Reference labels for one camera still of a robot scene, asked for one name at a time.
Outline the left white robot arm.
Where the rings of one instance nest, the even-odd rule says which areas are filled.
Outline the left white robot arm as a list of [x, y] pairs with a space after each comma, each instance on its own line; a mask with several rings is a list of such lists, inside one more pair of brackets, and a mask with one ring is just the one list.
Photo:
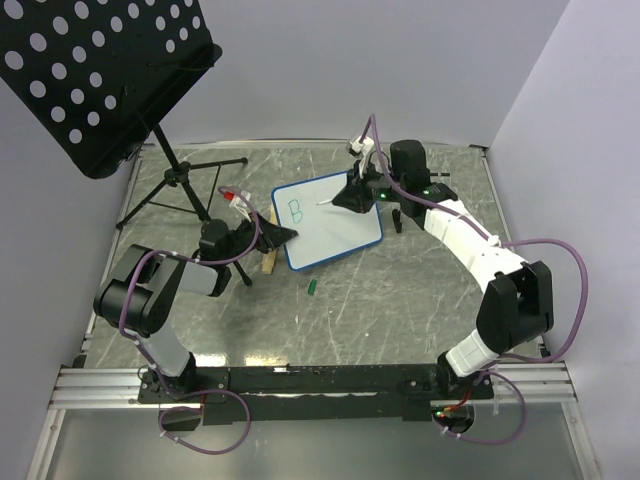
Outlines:
[[243, 273], [241, 254], [267, 254], [297, 236], [296, 230], [260, 216], [257, 222], [242, 220], [235, 229], [220, 219], [204, 223], [191, 259], [134, 244], [100, 285], [93, 310], [134, 342], [172, 400], [187, 401], [196, 393], [199, 379], [194, 355], [169, 320], [177, 292], [218, 297], [232, 277], [227, 260]]

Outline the blue framed whiteboard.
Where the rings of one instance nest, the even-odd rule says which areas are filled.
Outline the blue framed whiteboard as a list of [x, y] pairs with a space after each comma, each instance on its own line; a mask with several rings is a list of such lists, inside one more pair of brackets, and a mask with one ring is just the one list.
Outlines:
[[346, 185], [346, 179], [346, 172], [337, 172], [272, 190], [279, 225], [298, 232], [284, 245], [291, 270], [303, 271], [382, 241], [377, 208], [357, 214], [332, 204], [316, 206], [333, 198]]

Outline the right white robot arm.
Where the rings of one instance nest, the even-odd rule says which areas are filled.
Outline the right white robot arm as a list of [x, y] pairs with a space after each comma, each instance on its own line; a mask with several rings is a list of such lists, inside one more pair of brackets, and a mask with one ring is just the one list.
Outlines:
[[456, 257], [483, 294], [472, 332], [437, 359], [435, 379], [444, 396], [462, 396], [483, 367], [551, 329], [550, 269], [490, 234], [448, 185], [435, 180], [419, 141], [396, 141], [379, 153], [372, 138], [355, 137], [346, 150], [355, 162], [331, 205], [364, 214], [379, 202], [398, 204], [394, 224], [412, 219]]

